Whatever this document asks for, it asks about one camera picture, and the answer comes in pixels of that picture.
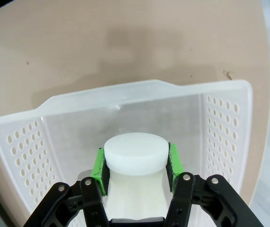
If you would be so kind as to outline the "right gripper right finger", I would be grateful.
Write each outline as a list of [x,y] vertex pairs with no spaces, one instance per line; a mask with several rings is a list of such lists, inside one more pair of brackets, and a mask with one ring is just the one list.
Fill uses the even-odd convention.
[[222,175],[203,179],[185,172],[177,147],[169,143],[166,165],[170,191],[173,194],[165,218],[166,227],[186,227],[192,205],[199,205],[217,227],[261,227],[252,210]]

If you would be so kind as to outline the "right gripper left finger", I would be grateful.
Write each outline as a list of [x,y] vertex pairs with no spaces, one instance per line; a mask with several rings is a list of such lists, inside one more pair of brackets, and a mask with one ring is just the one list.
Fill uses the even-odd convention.
[[57,182],[29,218],[31,227],[67,227],[82,210],[86,226],[108,227],[102,197],[108,194],[109,168],[104,148],[99,148],[89,175],[72,186]]

